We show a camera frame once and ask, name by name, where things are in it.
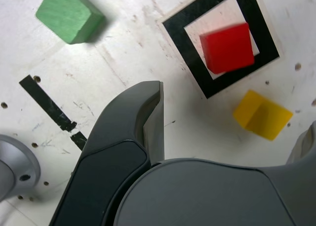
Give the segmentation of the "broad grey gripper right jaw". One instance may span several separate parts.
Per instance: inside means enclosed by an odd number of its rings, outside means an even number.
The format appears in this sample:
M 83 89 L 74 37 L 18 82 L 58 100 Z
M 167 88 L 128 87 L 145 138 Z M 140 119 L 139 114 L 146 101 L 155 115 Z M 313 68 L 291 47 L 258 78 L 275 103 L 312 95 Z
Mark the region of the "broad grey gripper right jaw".
M 293 161 L 241 167 L 171 159 L 145 172 L 123 197 L 116 226 L 313 226 L 316 127 L 302 133 Z

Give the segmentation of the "narrow grey gripper left jaw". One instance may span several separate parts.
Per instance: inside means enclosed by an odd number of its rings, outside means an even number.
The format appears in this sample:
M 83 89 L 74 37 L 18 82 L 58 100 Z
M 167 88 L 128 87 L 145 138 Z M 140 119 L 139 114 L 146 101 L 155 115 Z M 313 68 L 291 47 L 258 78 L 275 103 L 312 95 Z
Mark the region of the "narrow grey gripper left jaw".
M 163 83 L 140 82 L 102 111 L 51 219 L 52 226 L 111 226 L 131 185 L 164 158 Z

